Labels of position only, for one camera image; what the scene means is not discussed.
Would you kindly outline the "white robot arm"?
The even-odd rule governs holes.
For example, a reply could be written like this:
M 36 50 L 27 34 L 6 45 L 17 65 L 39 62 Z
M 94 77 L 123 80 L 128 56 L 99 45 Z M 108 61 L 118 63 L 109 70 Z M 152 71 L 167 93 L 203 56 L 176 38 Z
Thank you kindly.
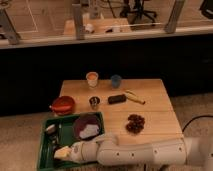
M 145 144 L 121 145 L 113 134 L 78 141 L 54 152 L 53 157 L 78 164 L 98 162 L 104 166 L 159 164 L 200 166 L 213 171 L 213 137 L 186 137 Z

